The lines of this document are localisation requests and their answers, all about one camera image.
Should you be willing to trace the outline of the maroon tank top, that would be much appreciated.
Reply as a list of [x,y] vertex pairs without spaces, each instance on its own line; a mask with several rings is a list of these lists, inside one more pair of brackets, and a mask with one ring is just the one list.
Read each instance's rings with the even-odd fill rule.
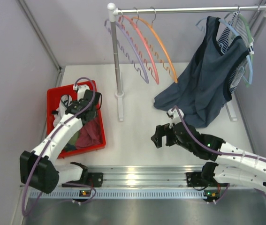
[[95,118],[87,122],[80,130],[80,135],[75,143],[77,149],[84,149],[101,144],[101,131],[99,119]]

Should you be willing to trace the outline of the orange plastic hanger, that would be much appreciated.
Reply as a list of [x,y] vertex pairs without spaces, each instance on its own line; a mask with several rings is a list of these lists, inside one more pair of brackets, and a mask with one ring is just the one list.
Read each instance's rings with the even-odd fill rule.
[[152,52],[154,52],[154,56],[162,64],[163,68],[168,72],[168,74],[171,76],[173,81],[175,83],[177,83],[178,82],[177,73],[176,73],[175,67],[174,67],[174,65],[172,63],[172,60],[170,59],[168,51],[167,51],[166,47],[164,46],[162,40],[160,39],[159,35],[157,34],[157,32],[153,28],[153,22],[156,19],[156,15],[155,15],[154,19],[152,20],[151,24],[149,24],[145,19],[140,17],[138,9],[137,8],[134,8],[134,9],[136,10],[137,16],[132,17],[132,19],[136,19],[136,24],[137,24],[138,21],[141,21],[151,31],[151,33],[154,35],[154,37],[156,38],[157,42],[159,43],[160,48],[162,49],[162,51],[163,51],[163,53],[164,53],[164,55],[165,55],[165,57],[167,59],[167,62],[168,62],[169,66],[167,66],[165,64],[165,61],[159,56],[159,54],[156,51],[154,51],[154,48],[153,48],[152,45],[149,45],[150,50]]

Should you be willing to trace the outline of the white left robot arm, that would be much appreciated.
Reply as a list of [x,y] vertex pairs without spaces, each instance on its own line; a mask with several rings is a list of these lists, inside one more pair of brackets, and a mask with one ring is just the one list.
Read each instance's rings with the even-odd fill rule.
[[20,178],[43,193],[51,193],[57,186],[70,182],[84,186],[89,180],[88,168],[81,163],[54,166],[69,140],[87,122],[98,115],[98,103],[101,93],[94,90],[77,91],[77,100],[66,108],[58,125],[42,143],[32,151],[20,155]]

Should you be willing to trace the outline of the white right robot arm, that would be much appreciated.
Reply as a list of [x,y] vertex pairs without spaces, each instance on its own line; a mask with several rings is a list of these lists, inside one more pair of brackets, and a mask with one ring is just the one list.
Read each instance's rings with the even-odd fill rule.
[[239,185],[266,194],[266,157],[239,149],[219,137],[201,134],[181,122],[156,127],[151,137],[156,148],[162,147],[163,137],[166,137],[166,146],[178,145],[206,161],[201,179],[207,186]]

